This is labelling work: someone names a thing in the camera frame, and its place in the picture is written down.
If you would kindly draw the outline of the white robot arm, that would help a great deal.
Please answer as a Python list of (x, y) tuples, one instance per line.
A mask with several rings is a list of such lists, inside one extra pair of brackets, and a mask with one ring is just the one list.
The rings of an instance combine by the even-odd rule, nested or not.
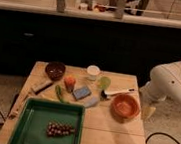
[(155, 104), (166, 97), (181, 106), (181, 61), (160, 64), (149, 72), (150, 80), (139, 89), (141, 118), (147, 120), (155, 112)]

